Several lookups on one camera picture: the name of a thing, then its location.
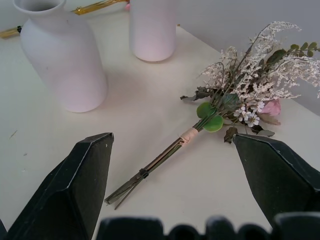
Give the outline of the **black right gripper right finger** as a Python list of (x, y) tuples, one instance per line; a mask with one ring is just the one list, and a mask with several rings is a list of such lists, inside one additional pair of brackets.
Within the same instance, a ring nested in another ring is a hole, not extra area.
[(320, 173), (282, 141), (235, 134), (250, 190), (271, 226), (274, 217), (320, 210)]

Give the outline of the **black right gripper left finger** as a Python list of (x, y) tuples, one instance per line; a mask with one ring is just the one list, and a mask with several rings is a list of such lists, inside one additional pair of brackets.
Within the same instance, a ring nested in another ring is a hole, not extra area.
[(75, 144), (42, 181), (6, 240), (90, 240), (105, 198), (114, 135)]

